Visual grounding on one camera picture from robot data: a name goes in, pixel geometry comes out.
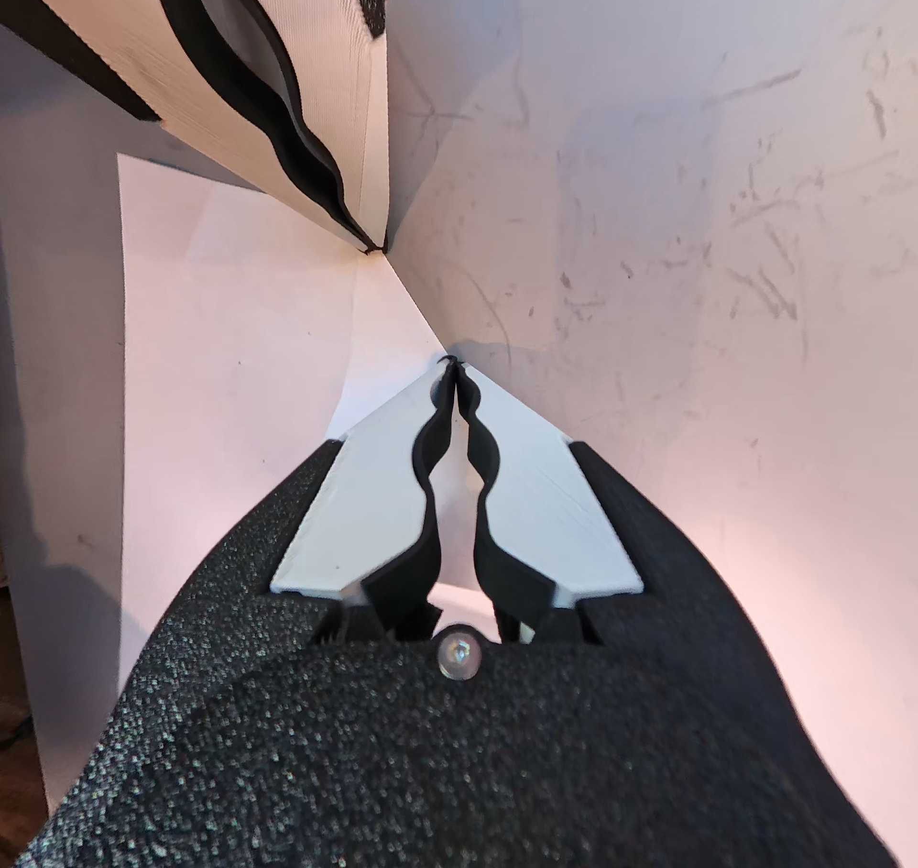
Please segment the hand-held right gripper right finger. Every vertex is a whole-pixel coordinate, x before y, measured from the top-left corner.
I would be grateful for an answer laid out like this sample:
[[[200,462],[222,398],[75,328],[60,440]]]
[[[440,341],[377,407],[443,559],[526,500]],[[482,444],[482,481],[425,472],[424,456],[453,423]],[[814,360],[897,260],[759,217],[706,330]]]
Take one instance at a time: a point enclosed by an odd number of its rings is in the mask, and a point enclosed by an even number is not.
[[[483,483],[476,578],[499,624],[515,622],[534,639],[559,611],[569,633],[583,601],[643,593],[572,440],[470,365],[457,369],[456,395]]]

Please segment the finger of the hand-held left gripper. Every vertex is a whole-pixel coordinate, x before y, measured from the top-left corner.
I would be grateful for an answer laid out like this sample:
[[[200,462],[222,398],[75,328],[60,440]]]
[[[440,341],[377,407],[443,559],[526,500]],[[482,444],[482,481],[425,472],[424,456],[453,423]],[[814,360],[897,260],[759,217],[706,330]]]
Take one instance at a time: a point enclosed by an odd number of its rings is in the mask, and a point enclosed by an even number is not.
[[[305,127],[338,167],[343,204],[374,248],[389,214],[385,0],[256,0],[293,67]]]
[[[43,0],[185,144],[364,251],[256,0]]]

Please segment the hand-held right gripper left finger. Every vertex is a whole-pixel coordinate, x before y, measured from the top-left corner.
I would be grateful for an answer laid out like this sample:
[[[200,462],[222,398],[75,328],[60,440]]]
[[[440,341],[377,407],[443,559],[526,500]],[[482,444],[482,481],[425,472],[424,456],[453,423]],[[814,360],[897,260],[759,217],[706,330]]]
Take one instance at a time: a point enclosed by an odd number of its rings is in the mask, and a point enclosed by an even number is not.
[[[368,606],[386,630],[427,604],[442,562],[430,472],[450,445],[456,372],[442,357],[339,438],[272,593]]]

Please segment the white paper sheet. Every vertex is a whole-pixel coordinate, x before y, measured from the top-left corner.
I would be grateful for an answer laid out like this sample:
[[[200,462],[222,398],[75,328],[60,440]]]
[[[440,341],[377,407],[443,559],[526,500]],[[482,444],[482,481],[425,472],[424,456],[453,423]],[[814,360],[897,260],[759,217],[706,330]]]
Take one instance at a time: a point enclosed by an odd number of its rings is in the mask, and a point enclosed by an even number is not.
[[[384,255],[253,190],[126,154],[118,173],[123,689],[215,543],[444,350]]]

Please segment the grey desk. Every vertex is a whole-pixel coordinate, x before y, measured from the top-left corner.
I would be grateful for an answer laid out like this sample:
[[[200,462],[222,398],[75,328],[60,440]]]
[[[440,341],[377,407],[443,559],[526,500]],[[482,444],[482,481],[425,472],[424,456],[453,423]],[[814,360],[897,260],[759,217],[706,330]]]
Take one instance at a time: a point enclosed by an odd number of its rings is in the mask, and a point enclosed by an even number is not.
[[[916,866],[916,0],[390,0],[389,259],[728,582]],[[118,156],[2,30],[2,540],[48,804],[119,692]]]

